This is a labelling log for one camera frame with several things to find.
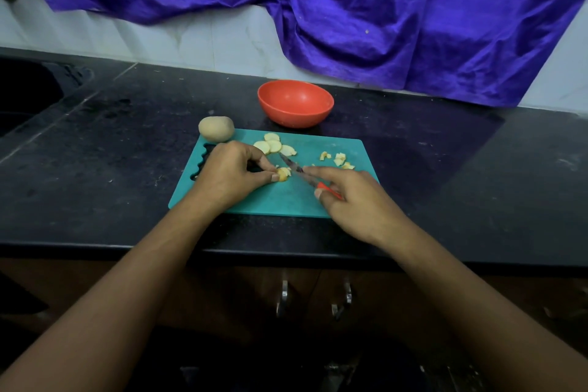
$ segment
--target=bowl rim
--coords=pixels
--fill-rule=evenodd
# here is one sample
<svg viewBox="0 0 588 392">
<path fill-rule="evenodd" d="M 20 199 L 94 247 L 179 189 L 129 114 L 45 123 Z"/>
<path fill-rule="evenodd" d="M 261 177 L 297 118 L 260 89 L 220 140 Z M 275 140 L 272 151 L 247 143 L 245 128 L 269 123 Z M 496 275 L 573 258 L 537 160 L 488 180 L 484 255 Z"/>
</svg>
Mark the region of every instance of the bowl rim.
<svg viewBox="0 0 588 392">
<path fill-rule="evenodd" d="M 329 95 L 330 106 L 328 108 L 320 111 L 320 112 L 317 112 L 317 113 L 294 113 L 294 112 L 288 112 L 287 110 L 282 110 L 281 108 L 274 107 L 271 104 L 269 104 L 266 100 L 264 100 L 264 99 L 261 98 L 261 95 L 260 95 L 259 91 L 262 89 L 262 87 L 264 85 L 271 85 L 271 84 L 281 83 L 282 81 L 294 82 L 294 83 L 299 83 L 299 84 L 313 85 L 313 86 L 317 87 L 318 89 L 324 91 L 325 93 L 327 93 L 327 95 Z M 258 100 L 259 100 L 259 102 L 261 104 L 264 104 L 265 106 L 271 107 L 271 108 L 273 108 L 274 110 L 276 110 L 278 112 L 286 113 L 288 115 L 295 115 L 295 116 L 299 116 L 299 117 L 309 117 L 309 116 L 313 116 L 313 115 L 320 115 L 320 114 L 323 114 L 325 112 L 330 112 L 333 109 L 333 107 L 334 107 L 334 98 L 333 98 L 333 95 L 331 95 L 331 93 L 329 93 L 328 90 L 325 90 L 325 89 L 323 89 L 322 87 L 319 87 L 316 84 L 308 83 L 306 81 L 298 81 L 296 79 L 278 79 L 278 80 L 275 80 L 275 81 L 268 81 L 266 83 L 261 84 L 259 86 L 259 88 L 258 88 Z"/>
</svg>

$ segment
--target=hand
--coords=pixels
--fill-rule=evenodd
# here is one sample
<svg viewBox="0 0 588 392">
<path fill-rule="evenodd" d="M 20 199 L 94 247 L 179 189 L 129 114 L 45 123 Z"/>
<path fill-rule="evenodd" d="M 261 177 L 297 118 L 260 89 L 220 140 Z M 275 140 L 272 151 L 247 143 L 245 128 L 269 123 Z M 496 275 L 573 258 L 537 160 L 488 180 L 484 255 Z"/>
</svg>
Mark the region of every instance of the hand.
<svg viewBox="0 0 588 392">
<path fill-rule="evenodd" d="M 330 187 L 343 195 L 345 200 L 339 200 L 324 189 L 315 190 L 333 220 L 356 239 L 383 247 L 402 230 L 416 226 L 365 171 L 305 166 L 304 172 L 331 181 Z"/>
<path fill-rule="evenodd" d="M 248 161 L 253 161 L 263 172 L 248 172 Z M 258 148 L 239 141 L 220 143 L 210 153 L 185 198 L 190 201 L 198 197 L 216 217 L 255 189 L 278 181 L 276 172 L 276 167 Z"/>
</svg>

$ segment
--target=person's right hand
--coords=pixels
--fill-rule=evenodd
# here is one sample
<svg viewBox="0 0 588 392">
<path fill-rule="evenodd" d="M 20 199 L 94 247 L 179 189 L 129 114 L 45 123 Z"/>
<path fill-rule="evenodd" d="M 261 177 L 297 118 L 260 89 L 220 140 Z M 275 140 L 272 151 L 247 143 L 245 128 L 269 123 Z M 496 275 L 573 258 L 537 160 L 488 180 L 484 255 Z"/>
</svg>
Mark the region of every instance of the person's right hand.
<svg viewBox="0 0 588 392">
<path fill-rule="evenodd" d="M 325 166 L 305 166 L 304 172 L 331 181 L 331 188 L 340 192 L 339 200 L 324 189 L 316 189 L 319 199 L 333 220 L 356 239 L 383 247 L 414 225 L 380 184 L 365 171 Z"/>
</svg>

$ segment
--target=teal cutting board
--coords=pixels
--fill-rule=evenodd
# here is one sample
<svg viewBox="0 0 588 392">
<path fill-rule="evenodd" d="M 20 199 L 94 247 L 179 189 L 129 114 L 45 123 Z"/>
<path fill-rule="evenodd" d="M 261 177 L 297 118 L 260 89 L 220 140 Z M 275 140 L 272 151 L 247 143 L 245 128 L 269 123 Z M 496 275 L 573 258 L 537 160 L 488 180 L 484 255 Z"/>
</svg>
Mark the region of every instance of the teal cutting board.
<svg viewBox="0 0 588 392">
<path fill-rule="evenodd" d="M 266 133 L 268 132 L 263 130 L 235 129 L 235 135 L 232 139 L 253 144 L 256 141 L 262 141 Z M 301 166 L 315 164 L 335 167 L 334 156 L 336 153 L 342 152 L 347 156 L 347 161 L 355 166 L 355 170 L 367 171 L 376 180 L 378 179 L 361 140 L 293 133 L 278 133 L 278 135 L 283 144 L 292 146 L 298 152 L 297 155 L 290 158 Z M 207 141 L 202 136 L 198 138 L 176 190 L 169 201 L 169 208 L 179 202 L 194 184 L 190 180 L 190 175 L 198 171 L 198 164 L 206 152 L 204 149 L 206 143 Z M 323 151 L 327 151 L 333 158 L 330 160 L 325 158 L 324 161 L 320 161 L 319 157 Z M 284 162 L 278 154 L 269 154 L 268 158 L 274 165 L 284 166 Z M 286 181 L 272 183 L 257 189 L 227 212 L 264 216 L 329 217 L 325 209 L 315 199 L 313 188 L 294 173 Z"/>
</svg>

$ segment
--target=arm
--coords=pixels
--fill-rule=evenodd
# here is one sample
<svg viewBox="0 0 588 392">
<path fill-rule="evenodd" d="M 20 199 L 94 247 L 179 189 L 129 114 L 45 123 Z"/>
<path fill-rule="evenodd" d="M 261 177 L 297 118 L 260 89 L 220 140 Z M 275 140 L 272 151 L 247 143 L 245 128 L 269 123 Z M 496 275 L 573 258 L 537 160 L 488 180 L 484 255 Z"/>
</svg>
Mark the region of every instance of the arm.
<svg viewBox="0 0 588 392">
<path fill-rule="evenodd" d="M 588 360 L 504 298 L 412 223 L 368 173 L 305 172 L 333 181 L 346 201 L 315 195 L 346 232 L 380 247 L 437 306 L 498 390 L 584 391 Z"/>
<path fill-rule="evenodd" d="M 248 160 L 264 171 L 247 172 Z M 253 146 L 219 144 L 186 197 L 9 367 L 0 390 L 122 390 L 202 232 L 275 171 Z"/>
</svg>

